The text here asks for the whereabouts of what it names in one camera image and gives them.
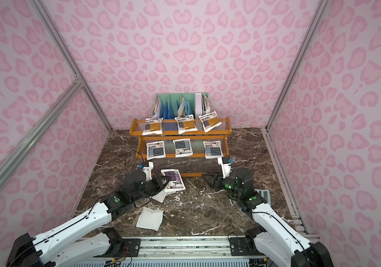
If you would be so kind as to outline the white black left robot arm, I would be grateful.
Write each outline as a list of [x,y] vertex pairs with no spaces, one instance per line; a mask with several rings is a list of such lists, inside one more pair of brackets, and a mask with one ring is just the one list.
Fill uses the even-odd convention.
[[106,228],[82,240],[96,228],[107,225],[130,211],[136,202],[153,197],[166,188],[171,178],[135,170],[125,176],[122,186],[99,198],[87,211],[36,236],[18,237],[6,261],[8,267],[69,267],[92,257],[127,257],[131,247],[117,230]]

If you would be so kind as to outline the yellow coffee bag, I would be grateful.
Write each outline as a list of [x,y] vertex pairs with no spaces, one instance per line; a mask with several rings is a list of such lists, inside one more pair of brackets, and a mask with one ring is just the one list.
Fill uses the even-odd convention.
[[142,135],[143,136],[147,136],[147,135],[162,135],[163,134],[162,122],[163,122],[163,118],[160,118],[160,119],[146,119]]
[[199,116],[199,119],[202,123],[205,133],[210,132],[211,130],[222,124],[218,118],[216,111]]
[[179,134],[184,134],[186,132],[192,132],[192,131],[198,130],[196,127],[193,115],[188,115],[185,117],[176,117],[175,120],[178,125]]

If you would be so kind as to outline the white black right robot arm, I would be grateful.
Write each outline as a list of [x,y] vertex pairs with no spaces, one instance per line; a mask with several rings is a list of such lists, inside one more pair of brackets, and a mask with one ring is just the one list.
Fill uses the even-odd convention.
[[330,253],[321,243],[308,240],[288,225],[271,208],[254,187],[253,176],[247,168],[231,172],[203,174],[211,189],[225,190],[228,197],[252,218],[257,228],[251,229],[248,250],[258,251],[279,267],[332,267]]

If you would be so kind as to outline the blue coffee bag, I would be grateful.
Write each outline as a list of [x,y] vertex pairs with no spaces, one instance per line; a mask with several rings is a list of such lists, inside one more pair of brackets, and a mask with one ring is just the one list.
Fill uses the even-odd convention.
[[222,143],[220,141],[204,141],[205,158],[217,159],[223,157]]
[[164,141],[150,142],[146,144],[147,160],[166,158],[166,148]]
[[179,139],[173,141],[176,158],[189,157],[193,155],[193,150],[190,141],[190,139]]

